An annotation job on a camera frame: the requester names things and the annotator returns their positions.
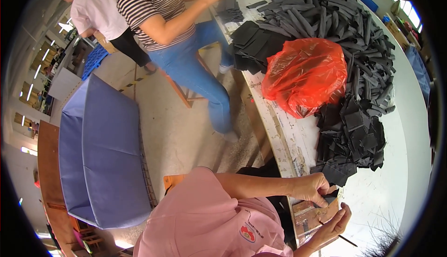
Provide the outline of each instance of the shoe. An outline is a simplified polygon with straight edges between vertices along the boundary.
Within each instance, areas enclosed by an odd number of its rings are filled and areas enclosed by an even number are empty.
[[[144,66],[143,68],[148,73],[148,75],[153,75],[157,71],[157,68],[155,68],[155,70],[149,70],[147,66]]]
[[[229,65],[228,67],[223,66],[223,65],[219,65],[219,72],[221,74],[226,74],[229,70],[231,70],[233,68],[234,65]]]
[[[223,134],[224,140],[226,140],[227,142],[238,142],[239,141],[239,137],[237,136],[237,134],[235,133],[235,131],[231,131],[228,133]]]

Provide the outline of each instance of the blue jeans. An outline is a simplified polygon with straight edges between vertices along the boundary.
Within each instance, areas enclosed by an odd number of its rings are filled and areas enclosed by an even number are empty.
[[[219,81],[200,64],[196,58],[199,48],[220,42],[220,64],[230,66],[233,58],[226,52],[228,43],[215,21],[196,24],[196,32],[186,41],[171,47],[148,52],[149,57],[176,83],[208,99],[211,124],[219,133],[233,130],[230,118],[230,99]]]

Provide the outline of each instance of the pen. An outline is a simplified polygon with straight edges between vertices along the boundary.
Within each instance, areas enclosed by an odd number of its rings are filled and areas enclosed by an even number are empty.
[[[343,237],[342,235],[338,235],[342,240],[345,240],[347,242],[349,242],[350,244],[352,244],[355,247],[358,247],[355,243],[353,243],[352,241],[348,240],[347,238]]]

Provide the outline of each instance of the pink shirt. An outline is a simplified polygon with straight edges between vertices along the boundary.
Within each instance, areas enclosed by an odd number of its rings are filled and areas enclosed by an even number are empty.
[[[107,40],[114,40],[129,27],[118,12],[116,0],[73,0],[70,17],[79,34],[93,27]]]
[[[232,199],[214,173],[193,169],[149,216],[135,257],[293,256],[278,214],[266,198]]]

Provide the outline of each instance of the black shoe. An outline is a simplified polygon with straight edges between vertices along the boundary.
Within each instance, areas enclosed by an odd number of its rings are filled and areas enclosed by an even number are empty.
[[[155,70],[149,70],[149,68],[148,68],[147,66],[144,66],[143,68],[144,68],[144,70],[148,73],[148,75],[153,75],[154,73],[157,72],[157,69],[155,69]]]

